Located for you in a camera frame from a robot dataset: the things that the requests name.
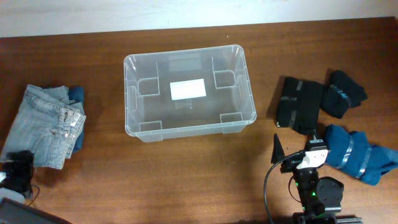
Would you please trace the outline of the black garment with tape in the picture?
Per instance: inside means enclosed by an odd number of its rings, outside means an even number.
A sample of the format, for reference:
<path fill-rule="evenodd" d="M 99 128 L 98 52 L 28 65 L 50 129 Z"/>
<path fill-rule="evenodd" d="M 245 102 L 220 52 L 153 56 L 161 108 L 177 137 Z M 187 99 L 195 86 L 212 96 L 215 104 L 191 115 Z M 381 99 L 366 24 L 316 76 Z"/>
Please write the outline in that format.
<path fill-rule="evenodd" d="M 363 86 L 344 71 L 335 70 L 324 89 L 320 108 L 330 116 L 341 119 L 350 108 L 360 106 L 367 98 Z"/>
<path fill-rule="evenodd" d="M 324 88 L 324 84 L 315 81 L 286 77 L 277 107 L 276 126 L 314 135 Z"/>

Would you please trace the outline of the light blue jeans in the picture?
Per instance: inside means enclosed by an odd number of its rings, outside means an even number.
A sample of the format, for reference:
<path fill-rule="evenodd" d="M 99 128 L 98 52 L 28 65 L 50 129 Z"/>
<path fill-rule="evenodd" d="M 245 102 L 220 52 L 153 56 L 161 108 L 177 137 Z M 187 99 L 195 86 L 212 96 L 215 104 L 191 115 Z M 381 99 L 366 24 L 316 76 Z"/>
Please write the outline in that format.
<path fill-rule="evenodd" d="M 86 120 L 81 103 L 69 99 L 69 89 L 27 85 L 1 158 L 8 152 L 30 151 L 35 167 L 63 168 Z"/>

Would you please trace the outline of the dark blue jeans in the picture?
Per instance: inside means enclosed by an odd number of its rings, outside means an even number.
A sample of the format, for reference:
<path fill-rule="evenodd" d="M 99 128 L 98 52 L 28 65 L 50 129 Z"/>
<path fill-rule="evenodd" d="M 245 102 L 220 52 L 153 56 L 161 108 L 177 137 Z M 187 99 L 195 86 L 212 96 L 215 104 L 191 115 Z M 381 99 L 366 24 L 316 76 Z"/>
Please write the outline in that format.
<path fill-rule="evenodd" d="M 69 89 L 68 96 L 70 100 L 76 101 L 77 103 L 81 103 L 81 105 L 84 105 L 85 102 L 85 91 L 82 86 L 73 86 Z M 85 131 L 82 129 L 80 135 L 78 136 L 76 143 L 74 145 L 72 153 L 76 153 L 80 151 L 83 147 L 83 141 L 84 141 L 84 134 Z"/>

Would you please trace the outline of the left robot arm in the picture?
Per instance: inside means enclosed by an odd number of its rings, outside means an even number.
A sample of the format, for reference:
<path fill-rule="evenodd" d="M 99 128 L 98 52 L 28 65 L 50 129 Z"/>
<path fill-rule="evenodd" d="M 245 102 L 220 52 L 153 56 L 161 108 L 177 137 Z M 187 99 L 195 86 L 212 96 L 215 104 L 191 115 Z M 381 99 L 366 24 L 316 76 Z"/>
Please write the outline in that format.
<path fill-rule="evenodd" d="M 32 207 L 40 193 L 40 187 L 31 183 L 34 175 L 33 153 L 8 152 L 1 162 L 1 223 L 70 224 Z"/>

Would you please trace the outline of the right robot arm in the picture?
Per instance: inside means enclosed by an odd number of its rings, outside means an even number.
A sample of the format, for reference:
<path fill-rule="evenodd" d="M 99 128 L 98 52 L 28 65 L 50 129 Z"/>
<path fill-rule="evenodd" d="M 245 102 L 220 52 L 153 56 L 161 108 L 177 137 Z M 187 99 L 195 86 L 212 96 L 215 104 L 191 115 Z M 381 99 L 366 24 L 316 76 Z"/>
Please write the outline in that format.
<path fill-rule="evenodd" d="M 299 220 L 329 218 L 341 212 L 344 185 L 332 177 L 320 177 L 318 169 L 326 162 L 329 149 L 322 139 L 308 141 L 301 151 L 286 156 L 278 135 L 274 134 L 271 163 L 281 173 L 291 173 L 303 213 Z"/>

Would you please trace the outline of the blue rolled garment with tape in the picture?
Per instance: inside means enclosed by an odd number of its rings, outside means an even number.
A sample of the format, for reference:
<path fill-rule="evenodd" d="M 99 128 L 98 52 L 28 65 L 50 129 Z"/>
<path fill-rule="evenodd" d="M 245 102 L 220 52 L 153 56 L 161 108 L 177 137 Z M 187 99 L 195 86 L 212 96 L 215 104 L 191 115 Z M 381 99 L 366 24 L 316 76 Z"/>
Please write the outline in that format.
<path fill-rule="evenodd" d="M 341 126 L 326 127 L 324 141 L 329 153 L 326 163 L 368 185 L 397 168 L 397 151 L 369 143 L 364 132 L 347 132 Z"/>

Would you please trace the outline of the black rolled garment with tape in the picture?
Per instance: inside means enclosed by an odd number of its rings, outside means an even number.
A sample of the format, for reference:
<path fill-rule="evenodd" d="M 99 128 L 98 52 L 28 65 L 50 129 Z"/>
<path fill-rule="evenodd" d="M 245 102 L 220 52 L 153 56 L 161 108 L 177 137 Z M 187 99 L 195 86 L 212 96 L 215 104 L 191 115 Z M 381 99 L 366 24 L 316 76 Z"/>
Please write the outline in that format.
<path fill-rule="evenodd" d="M 335 70 L 324 89 L 320 108 L 330 116 L 341 119 L 350 108 L 360 106 L 367 98 L 363 86 L 344 71 Z"/>

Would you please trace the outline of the white label in bin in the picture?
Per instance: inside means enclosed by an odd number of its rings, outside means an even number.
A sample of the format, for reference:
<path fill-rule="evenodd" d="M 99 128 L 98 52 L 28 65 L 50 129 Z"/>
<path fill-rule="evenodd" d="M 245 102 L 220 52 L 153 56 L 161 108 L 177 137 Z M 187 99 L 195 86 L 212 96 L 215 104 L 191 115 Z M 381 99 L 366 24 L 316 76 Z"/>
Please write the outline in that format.
<path fill-rule="evenodd" d="M 206 96 L 204 79 L 187 80 L 170 83 L 172 100 L 186 100 Z"/>

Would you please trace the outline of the clear plastic storage bin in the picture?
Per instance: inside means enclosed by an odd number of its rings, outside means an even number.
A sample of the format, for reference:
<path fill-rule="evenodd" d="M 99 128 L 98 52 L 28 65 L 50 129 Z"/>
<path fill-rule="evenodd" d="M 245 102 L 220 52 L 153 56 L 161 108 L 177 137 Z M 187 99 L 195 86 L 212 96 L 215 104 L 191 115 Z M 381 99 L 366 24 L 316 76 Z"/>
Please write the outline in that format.
<path fill-rule="evenodd" d="M 205 97 L 171 99 L 170 83 L 196 79 Z M 128 55 L 124 104 L 125 131 L 143 142 L 239 133 L 257 118 L 240 45 Z"/>

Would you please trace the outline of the black aluminium rail base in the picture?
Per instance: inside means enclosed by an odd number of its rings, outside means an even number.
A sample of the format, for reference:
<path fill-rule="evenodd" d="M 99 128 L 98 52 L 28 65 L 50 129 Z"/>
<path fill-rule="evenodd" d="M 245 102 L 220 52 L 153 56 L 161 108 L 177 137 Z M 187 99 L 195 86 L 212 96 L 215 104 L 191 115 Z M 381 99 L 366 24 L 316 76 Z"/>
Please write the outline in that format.
<path fill-rule="evenodd" d="M 304 213 L 294 213 L 292 219 L 294 224 L 363 224 L 363 219 L 354 215 L 338 217 L 326 214 L 319 217 L 306 217 Z"/>

